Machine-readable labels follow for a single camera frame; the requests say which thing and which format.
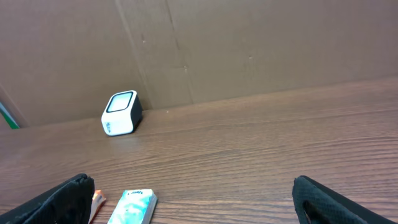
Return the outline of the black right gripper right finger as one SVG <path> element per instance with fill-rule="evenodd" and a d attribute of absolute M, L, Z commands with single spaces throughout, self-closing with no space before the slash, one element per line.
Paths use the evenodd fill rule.
<path fill-rule="evenodd" d="M 300 224 L 395 224 L 305 175 L 295 178 L 292 197 Z"/>

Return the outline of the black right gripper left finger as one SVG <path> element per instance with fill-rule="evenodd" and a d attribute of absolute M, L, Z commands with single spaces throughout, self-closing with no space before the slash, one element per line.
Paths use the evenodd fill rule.
<path fill-rule="evenodd" d="M 1 215 L 5 224 L 88 224 L 95 182 L 78 174 Z"/>

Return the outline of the orange tissue pack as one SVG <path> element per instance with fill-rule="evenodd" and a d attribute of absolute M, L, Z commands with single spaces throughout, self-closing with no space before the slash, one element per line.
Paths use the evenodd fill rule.
<path fill-rule="evenodd" d="M 90 212 L 90 219 L 89 224 L 92 224 L 95 216 L 99 212 L 100 208 L 104 205 L 106 201 L 106 197 L 102 190 L 95 190 L 92 203 L 91 203 L 91 212 Z"/>

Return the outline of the teal tissue pack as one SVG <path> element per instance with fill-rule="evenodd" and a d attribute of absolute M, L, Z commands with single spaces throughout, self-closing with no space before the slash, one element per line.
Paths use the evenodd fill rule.
<path fill-rule="evenodd" d="M 149 224 L 156 204 L 152 189 L 125 190 L 108 224 Z"/>

